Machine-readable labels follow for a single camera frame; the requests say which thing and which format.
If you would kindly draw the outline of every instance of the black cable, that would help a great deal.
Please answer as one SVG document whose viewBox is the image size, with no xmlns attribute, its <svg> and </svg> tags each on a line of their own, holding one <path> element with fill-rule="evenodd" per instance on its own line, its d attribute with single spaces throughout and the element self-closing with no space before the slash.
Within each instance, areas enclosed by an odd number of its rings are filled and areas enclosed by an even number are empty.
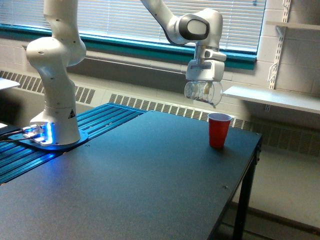
<svg viewBox="0 0 320 240">
<path fill-rule="evenodd" d="M 1 140 L 0 143 L 16 142 L 16 141 L 27 140 L 27 139 L 34 139 L 34 137 L 25 137 L 25 138 L 13 139 L 13 140 Z"/>
<path fill-rule="evenodd" d="M 21 134 L 22 132 L 23 132 L 22 130 L 7 132 L 5 134 L 0 135 L 0 139 L 7 138 L 7 137 L 9 137 L 11 135 L 15 135 L 15 134 Z"/>
</svg>

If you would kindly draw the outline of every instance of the window blinds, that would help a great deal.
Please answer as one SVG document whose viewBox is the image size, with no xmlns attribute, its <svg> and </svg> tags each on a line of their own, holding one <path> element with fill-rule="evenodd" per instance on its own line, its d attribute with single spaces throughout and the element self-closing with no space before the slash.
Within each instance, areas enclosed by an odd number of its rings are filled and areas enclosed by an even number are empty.
<svg viewBox="0 0 320 240">
<path fill-rule="evenodd" d="M 266 0 L 165 0 L 177 16 L 212 8 L 223 15 L 220 48 L 256 52 Z M 0 0 L 0 23 L 49 28 L 44 0 Z M 81 33 L 168 43 L 165 34 L 140 0 L 79 0 Z"/>
</svg>

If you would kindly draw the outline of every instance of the teal window frame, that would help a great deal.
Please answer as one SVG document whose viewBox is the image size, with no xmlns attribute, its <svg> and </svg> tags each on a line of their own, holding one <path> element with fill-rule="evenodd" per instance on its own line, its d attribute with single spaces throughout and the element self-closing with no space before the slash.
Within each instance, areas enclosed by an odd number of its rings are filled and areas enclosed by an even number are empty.
<svg viewBox="0 0 320 240">
<path fill-rule="evenodd" d="M 49 29 L 0 24 L 0 38 L 32 41 L 39 37 L 51 36 Z M 128 40 L 122 38 L 104 37 L 98 35 L 80 34 L 87 49 L 102 50 L 115 54 L 129 54 L 139 57 L 155 58 L 164 61 L 188 63 L 194 58 L 195 48 L 174 46 L 170 44 L 152 43 L 146 41 Z M 253 70 L 257 60 L 256 52 L 230 52 L 226 54 L 225 67 Z"/>
</svg>

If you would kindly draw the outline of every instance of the red cup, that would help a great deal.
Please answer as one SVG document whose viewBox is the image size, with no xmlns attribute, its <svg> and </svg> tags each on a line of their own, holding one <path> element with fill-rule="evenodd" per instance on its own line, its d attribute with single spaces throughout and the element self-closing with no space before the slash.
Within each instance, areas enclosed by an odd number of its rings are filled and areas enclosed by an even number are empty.
<svg viewBox="0 0 320 240">
<path fill-rule="evenodd" d="M 210 146 L 213 148 L 223 148 L 232 117 L 227 114 L 215 112 L 210 113 L 208 118 Z"/>
</svg>

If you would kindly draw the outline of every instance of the shelf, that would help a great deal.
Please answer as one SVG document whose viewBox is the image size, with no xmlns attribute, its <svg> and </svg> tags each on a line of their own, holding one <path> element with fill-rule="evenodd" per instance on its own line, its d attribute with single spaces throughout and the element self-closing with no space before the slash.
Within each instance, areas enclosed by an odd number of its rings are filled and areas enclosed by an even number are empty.
<svg viewBox="0 0 320 240">
<path fill-rule="evenodd" d="M 320 114 L 320 97 L 291 91 L 253 86 L 232 86 L 223 92 L 223 96 Z"/>
<path fill-rule="evenodd" d="M 286 27 L 290 29 L 305 29 L 305 30 L 319 30 L 320 25 L 310 25 L 301 23 L 281 22 L 281 21 L 266 21 L 268 25 L 275 25 L 278 27 Z"/>
<path fill-rule="evenodd" d="M 4 79 L 0 77 L 0 90 L 9 89 L 20 86 L 20 84 L 16 81 L 11 81 L 8 79 Z"/>
</svg>

